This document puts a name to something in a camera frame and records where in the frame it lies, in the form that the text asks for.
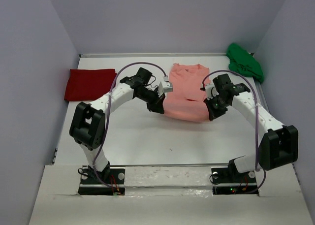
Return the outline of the pink t-shirt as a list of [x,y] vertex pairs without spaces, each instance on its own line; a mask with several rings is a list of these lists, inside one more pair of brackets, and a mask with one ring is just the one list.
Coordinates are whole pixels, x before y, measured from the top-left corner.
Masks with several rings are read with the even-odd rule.
[[200,64],[173,64],[169,73],[173,91],[167,93],[163,102],[165,116],[190,122],[208,121],[206,93],[200,87],[209,73],[209,69]]

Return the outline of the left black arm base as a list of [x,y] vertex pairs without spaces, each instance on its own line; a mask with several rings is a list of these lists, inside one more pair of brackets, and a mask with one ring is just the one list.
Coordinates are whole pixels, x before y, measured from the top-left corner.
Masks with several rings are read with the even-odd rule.
[[102,179],[104,185],[95,176],[92,169],[88,167],[81,167],[77,170],[80,175],[80,183],[78,193],[80,195],[102,195],[102,196],[116,196],[125,195],[125,169],[113,167],[106,179]]

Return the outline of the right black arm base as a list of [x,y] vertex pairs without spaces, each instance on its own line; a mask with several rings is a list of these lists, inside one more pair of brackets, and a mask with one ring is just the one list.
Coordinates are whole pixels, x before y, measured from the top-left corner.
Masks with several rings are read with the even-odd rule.
[[254,172],[232,175],[227,167],[211,169],[209,176],[213,195],[258,194]]

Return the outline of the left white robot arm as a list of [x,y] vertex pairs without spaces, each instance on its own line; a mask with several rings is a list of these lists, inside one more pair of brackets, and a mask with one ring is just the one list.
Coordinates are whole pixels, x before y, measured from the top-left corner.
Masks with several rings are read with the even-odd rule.
[[110,162],[104,154],[103,145],[111,113],[126,102],[138,98],[146,103],[150,112],[164,114],[165,94],[172,91],[173,87],[165,75],[159,85],[152,88],[149,83],[152,76],[150,71],[141,67],[134,76],[114,80],[108,93],[90,103],[80,102],[76,106],[69,134],[86,156],[86,177],[92,177],[98,183],[108,180]]

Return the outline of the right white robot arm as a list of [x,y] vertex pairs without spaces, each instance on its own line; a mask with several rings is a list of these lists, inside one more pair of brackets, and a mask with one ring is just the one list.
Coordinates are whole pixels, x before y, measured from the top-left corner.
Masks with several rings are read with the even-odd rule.
[[248,81],[233,84],[229,75],[220,70],[212,84],[202,83],[200,89],[206,93],[204,103],[210,121],[221,117],[228,107],[232,107],[255,130],[255,153],[229,161],[225,175],[230,181],[237,182],[251,171],[270,171],[297,161],[298,129],[286,126],[259,104]]

